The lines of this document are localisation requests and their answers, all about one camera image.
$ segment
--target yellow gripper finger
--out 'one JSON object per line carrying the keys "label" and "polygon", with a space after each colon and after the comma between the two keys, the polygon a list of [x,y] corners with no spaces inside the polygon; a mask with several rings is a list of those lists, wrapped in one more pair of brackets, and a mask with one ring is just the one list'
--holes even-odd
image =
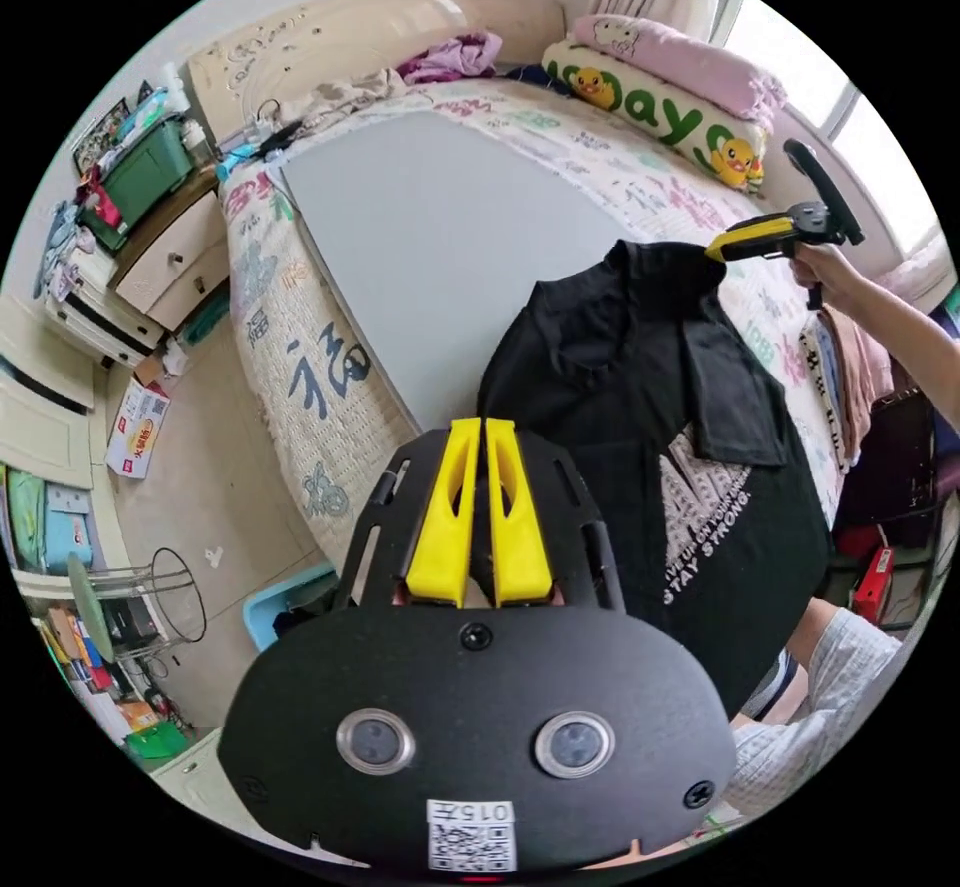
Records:
{"label": "yellow gripper finger", "polygon": [[793,232],[793,221],[789,217],[776,217],[773,220],[761,220],[755,224],[737,227],[734,230],[725,230],[710,241],[710,246],[704,253],[711,260],[725,263],[727,258],[724,256],[725,247],[736,247],[744,242],[763,240],[769,237],[771,243],[786,234]]}
{"label": "yellow gripper finger", "polygon": [[[480,419],[455,420],[427,504],[406,584],[417,600],[463,607],[470,572]],[[460,503],[455,506],[457,494]]]}
{"label": "yellow gripper finger", "polygon": [[[512,421],[487,421],[490,534],[497,607],[545,600],[553,588],[547,554]],[[510,510],[504,510],[506,492]]]}

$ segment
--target person's hand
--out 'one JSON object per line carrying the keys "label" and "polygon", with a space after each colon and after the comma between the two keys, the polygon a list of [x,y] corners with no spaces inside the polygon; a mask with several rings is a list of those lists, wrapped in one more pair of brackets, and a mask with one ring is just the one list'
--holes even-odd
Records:
{"label": "person's hand", "polygon": [[790,268],[796,282],[805,290],[821,284],[825,304],[845,314],[851,313],[863,277],[836,247],[798,244]]}

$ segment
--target window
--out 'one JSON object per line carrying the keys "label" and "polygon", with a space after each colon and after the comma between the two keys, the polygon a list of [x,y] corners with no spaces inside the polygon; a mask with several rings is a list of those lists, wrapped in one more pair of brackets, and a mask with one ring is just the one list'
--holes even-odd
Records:
{"label": "window", "polygon": [[790,103],[818,127],[843,97],[847,75],[801,30],[760,0],[743,0],[724,46],[776,74]]}
{"label": "window", "polygon": [[901,250],[926,243],[937,214],[913,165],[876,108],[857,98],[834,149],[870,191]]}
{"label": "window", "polygon": [[937,215],[893,131],[843,70],[760,0],[729,0],[713,42],[776,74],[790,105],[850,165],[906,255],[938,231]]}

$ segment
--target wooden nightstand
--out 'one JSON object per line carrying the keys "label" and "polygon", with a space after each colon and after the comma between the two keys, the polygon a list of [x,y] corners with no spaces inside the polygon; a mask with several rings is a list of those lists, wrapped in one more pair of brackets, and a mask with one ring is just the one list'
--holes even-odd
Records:
{"label": "wooden nightstand", "polygon": [[213,167],[190,177],[131,232],[110,288],[176,330],[230,273],[227,226]]}

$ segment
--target rubber duck print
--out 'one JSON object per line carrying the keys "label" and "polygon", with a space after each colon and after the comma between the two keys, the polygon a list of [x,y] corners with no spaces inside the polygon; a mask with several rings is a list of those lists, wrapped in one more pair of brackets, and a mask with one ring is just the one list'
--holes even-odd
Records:
{"label": "rubber duck print", "polygon": [[747,168],[747,183],[752,188],[757,188],[763,183],[763,161],[759,157],[754,157]]}
{"label": "rubber duck print", "polygon": [[617,102],[613,84],[605,81],[603,74],[595,67],[581,67],[574,74],[571,86],[588,104],[601,110],[610,110]]}
{"label": "rubber duck print", "polygon": [[747,170],[755,160],[753,148],[739,138],[728,140],[710,155],[713,169],[728,187],[743,187],[747,183]]}

